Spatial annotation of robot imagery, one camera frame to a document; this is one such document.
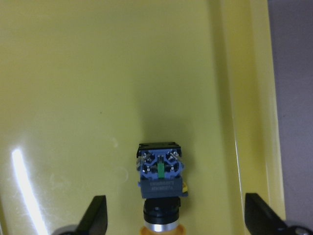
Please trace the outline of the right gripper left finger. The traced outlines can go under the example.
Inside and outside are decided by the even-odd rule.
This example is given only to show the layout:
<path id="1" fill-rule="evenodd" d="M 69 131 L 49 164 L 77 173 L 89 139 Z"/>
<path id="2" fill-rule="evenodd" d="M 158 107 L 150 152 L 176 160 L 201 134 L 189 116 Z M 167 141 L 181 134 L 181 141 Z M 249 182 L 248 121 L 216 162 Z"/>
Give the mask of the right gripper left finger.
<path id="1" fill-rule="evenodd" d="M 65 226 L 54 235 L 105 235 L 108 229 L 108 210 L 105 195 L 94 196 L 77 226 Z"/>

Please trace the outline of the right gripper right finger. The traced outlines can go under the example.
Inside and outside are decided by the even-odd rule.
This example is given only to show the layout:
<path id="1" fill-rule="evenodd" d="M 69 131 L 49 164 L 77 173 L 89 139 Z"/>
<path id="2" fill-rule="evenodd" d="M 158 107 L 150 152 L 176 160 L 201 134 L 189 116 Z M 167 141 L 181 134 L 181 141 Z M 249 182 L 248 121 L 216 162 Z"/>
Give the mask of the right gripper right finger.
<path id="1" fill-rule="evenodd" d="M 251 235 L 311 235 L 309 228 L 288 226 L 257 193 L 245 195 L 245 225 Z"/>

